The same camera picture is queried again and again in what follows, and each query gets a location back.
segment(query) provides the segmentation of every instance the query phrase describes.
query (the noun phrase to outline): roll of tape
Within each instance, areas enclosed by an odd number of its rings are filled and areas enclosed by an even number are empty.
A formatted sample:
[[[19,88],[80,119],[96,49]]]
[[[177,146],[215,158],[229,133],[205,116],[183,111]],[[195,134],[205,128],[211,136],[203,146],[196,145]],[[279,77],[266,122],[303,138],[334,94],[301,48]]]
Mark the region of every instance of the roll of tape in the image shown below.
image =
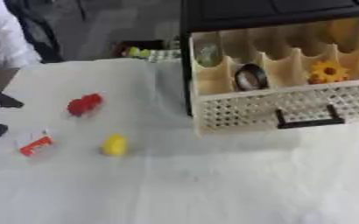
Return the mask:
[[[240,67],[234,75],[236,87],[241,91],[250,91],[268,87],[267,76],[263,68],[255,64]]]

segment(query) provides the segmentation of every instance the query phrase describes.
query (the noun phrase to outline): person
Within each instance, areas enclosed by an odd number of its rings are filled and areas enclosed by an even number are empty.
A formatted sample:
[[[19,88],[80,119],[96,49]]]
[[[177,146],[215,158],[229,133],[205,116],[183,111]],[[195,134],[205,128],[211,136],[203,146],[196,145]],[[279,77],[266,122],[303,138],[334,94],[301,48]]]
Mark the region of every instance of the person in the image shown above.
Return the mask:
[[[25,67],[40,62],[39,55],[25,40],[18,20],[0,0],[0,69]]]

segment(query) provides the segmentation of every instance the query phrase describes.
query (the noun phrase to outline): small toy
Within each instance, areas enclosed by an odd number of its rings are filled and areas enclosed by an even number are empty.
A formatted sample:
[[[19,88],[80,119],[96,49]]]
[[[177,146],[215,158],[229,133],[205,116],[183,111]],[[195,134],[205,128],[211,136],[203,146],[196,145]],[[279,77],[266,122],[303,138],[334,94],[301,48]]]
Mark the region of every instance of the small toy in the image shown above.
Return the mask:
[[[101,146],[102,153],[107,156],[122,156],[127,151],[125,137],[119,135],[109,136]]]
[[[329,82],[347,81],[348,69],[333,61],[319,61],[313,65],[313,71],[309,77],[310,84],[321,84]]]
[[[27,157],[32,156],[40,147],[51,144],[53,144],[53,141],[46,130],[29,133],[17,139],[17,147],[20,153]]]
[[[82,116],[86,112],[93,110],[103,101],[99,94],[84,95],[81,99],[72,100],[67,105],[67,111],[73,116]]]

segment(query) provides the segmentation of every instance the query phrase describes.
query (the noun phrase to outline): beige drawer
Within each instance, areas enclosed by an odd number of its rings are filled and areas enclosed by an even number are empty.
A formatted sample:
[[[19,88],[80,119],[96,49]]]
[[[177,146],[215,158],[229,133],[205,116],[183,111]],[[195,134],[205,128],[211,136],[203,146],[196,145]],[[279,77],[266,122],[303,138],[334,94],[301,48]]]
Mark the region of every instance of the beige drawer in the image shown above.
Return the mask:
[[[211,41],[220,50],[200,61],[195,54]],[[359,121],[359,18],[195,33],[190,48],[192,108],[201,134]],[[312,65],[327,60],[347,68],[349,80],[308,84]],[[246,63],[263,68],[268,88],[236,91],[234,73]]]

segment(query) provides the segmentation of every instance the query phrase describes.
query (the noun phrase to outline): red and white toy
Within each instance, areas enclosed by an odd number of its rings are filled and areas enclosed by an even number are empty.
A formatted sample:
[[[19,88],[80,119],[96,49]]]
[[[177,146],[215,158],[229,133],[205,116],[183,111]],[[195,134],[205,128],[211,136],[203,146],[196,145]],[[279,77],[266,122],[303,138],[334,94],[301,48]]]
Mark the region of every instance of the red and white toy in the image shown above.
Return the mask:
[[[87,94],[81,99],[70,101],[67,105],[67,111],[73,116],[82,116],[95,109],[101,103],[102,97],[99,94]]]
[[[27,133],[20,136],[16,141],[16,145],[20,153],[27,157],[32,156],[38,149],[51,144],[53,144],[53,140],[50,138],[46,130]]]

